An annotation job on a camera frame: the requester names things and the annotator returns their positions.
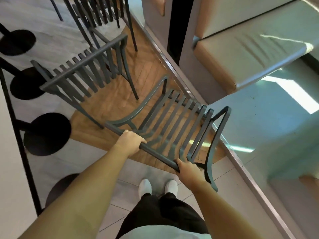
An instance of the person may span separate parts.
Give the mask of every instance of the person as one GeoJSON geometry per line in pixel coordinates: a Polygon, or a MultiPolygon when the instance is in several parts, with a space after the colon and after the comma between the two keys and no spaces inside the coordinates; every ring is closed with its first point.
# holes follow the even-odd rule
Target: person
{"type": "MultiPolygon", "coordinates": [[[[96,238],[119,172],[141,142],[146,143],[136,133],[124,131],[109,152],[85,169],[19,238],[96,238]]],[[[194,194],[204,220],[176,198],[176,181],[169,181],[165,195],[157,198],[149,181],[142,180],[140,201],[123,221],[116,238],[261,238],[212,189],[195,164],[180,159],[176,162],[180,169],[177,175],[194,194]]]]}

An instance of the forearm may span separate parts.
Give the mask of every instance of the forearm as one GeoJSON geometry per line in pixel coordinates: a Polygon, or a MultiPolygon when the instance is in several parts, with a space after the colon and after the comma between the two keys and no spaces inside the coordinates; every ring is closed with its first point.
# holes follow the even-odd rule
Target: forearm
{"type": "Polygon", "coordinates": [[[261,236],[226,201],[204,182],[193,191],[212,238],[259,239],[261,236]]]}
{"type": "Polygon", "coordinates": [[[95,238],[126,158],[115,145],[84,170],[21,238],[95,238]]]}

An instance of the black round stool seat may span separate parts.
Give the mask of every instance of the black round stool seat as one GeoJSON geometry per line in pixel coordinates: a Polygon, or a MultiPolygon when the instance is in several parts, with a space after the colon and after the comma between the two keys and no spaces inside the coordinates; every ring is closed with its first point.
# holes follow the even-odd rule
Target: black round stool seat
{"type": "Polygon", "coordinates": [[[36,156],[48,156],[59,151],[70,138],[69,119],[56,112],[46,113],[31,122],[36,132],[26,131],[23,144],[36,156]]]}
{"type": "Polygon", "coordinates": [[[55,201],[66,190],[66,188],[69,187],[69,185],[78,175],[79,174],[70,174],[59,180],[51,189],[45,202],[45,207],[47,208],[53,201],[55,201]]]}
{"type": "Polygon", "coordinates": [[[45,92],[39,87],[46,80],[34,67],[22,70],[24,77],[15,76],[10,83],[11,94],[20,100],[35,99],[45,92]]]}
{"type": "Polygon", "coordinates": [[[11,34],[24,41],[23,47],[17,47],[9,37],[3,36],[0,39],[0,53],[7,56],[16,56],[28,52],[35,44],[36,37],[28,30],[20,29],[12,31],[11,34]]]}

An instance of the seat cushion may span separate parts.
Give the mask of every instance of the seat cushion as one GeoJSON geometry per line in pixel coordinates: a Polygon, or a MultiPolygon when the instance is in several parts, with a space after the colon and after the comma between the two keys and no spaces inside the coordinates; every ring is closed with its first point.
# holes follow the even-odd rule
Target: seat cushion
{"type": "Polygon", "coordinates": [[[152,3],[156,6],[158,12],[164,16],[165,14],[165,0],[151,0],[152,3]]]}
{"type": "Polygon", "coordinates": [[[292,0],[201,0],[195,34],[203,39],[290,1],[292,0]]]}
{"type": "Polygon", "coordinates": [[[319,44],[319,5],[297,0],[197,43],[197,59],[228,94],[319,44]]]}

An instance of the upholstered booth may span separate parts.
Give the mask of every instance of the upholstered booth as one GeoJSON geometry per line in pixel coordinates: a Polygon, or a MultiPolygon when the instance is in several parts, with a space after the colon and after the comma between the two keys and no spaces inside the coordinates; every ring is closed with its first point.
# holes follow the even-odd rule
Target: upholstered booth
{"type": "Polygon", "coordinates": [[[142,0],[147,26],[163,47],[167,48],[173,0],[142,0]]]}
{"type": "Polygon", "coordinates": [[[319,45],[318,7],[319,0],[194,0],[179,65],[213,103],[319,45]]]}

